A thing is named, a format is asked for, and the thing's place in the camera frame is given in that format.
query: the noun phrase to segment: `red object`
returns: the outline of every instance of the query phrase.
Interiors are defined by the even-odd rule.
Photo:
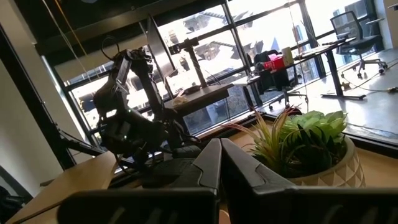
[[[264,69],[279,70],[285,67],[284,59],[282,56],[274,55],[271,57],[271,61],[264,62]]]

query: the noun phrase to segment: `desk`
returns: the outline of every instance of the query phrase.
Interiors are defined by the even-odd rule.
[[[216,103],[217,101],[229,97],[228,89],[233,86],[234,85],[232,83],[207,86],[195,93],[184,95],[187,102],[183,104],[173,105],[174,100],[170,100],[166,102],[164,106],[169,109],[174,109],[178,113],[177,121],[184,127],[184,130],[189,133],[183,117],[212,103]]]
[[[335,84],[336,94],[322,94],[322,96],[325,98],[348,98],[348,99],[354,99],[354,100],[362,100],[365,97],[365,95],[361,95],[361,96],[345,96],[344,95],[343,90],[341,89],[341,83],[340,83],[340,78],[338,76],[335,57],[333,55],[334,49],[341,47],[342,45],[344,45],[348,42],[351,42],[353,40],[355,40],[355,38],[347,39],[345,42],[342,42],[339,44],[333,44],[326,48],[321,47],[320,50],[315,51],[313,54],[311,54],[311,56],[305,57],[301,60],[295,60],[293,62],[293,64],[284,67],[283,70],[288,69],[293,66],[296,66],[296,65],[300,65],[301,63],[306,62],[307,60],[313,59],[321,54],[326,54],[326,57],[328,59],[328,64],[330,67],[330,73],[333,77],[333,83]],[[240,78],[239,80],[236,80],[235,82],[232,82],[232,84],[234,84],[234,85],[243,86],[243,92],[245,93],[246,100],[248,101],[248,104],[250,107],[253,107],[253,103],[251,101],[250,95],[246,96],[246,92],[247,92],[247,94],[249,94],[247,86],[250,86],[252,88],[252,90],[254,92],[254,99],[256,101],[256,104],[258,106],[262,105],[262,101],[260,99],[259,92],[258,92],[258,89],[256,86],[256,83],[259,80],[260,80],[260,76],[255,76],[255,77],[251,77],[249,80],[247,77],[243,77],[243,78]]]
[[[107,189],[115,170],[116,160],[111,152],[65,170],[8,220],[7,224],[39,213],[41,214],[24,223],[56,223],[58,205],[62,200],[84,190]]]

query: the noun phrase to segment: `white wall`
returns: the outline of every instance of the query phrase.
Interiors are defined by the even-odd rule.
[[[81,139],[58,94],[59,89],[32,45],[35,40],[12,0],[0,0],[0,23],[53,120],[61,129]],[[55,178],[62,169],[2,63],[0,108],[0,165],[35,196],[40,190],[39,184]]]
[[[381,35],[383,36],[384,48],[398,47],[398,11],[388,9],[389,6],[398,3],[398,0],[374,0],[377,17],[385,18],[381,21]]]

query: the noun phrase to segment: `black monitor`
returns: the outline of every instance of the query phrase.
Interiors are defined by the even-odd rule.
[[[154,60],[158,65],[159,72],[164,78],[174,76],[178,73],[175,68],[169,48],[166,46],[156,22],[152,16],[147,20],[147,41],[149,50],[154,56]]]

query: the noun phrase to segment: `textured plant pot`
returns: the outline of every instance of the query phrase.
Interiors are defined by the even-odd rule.
[[[301,186],[365,187],[365,176],[355,145],[348,137],[345,137],[345,142],[347,153],[337,165],[318,174],[288,180]]]

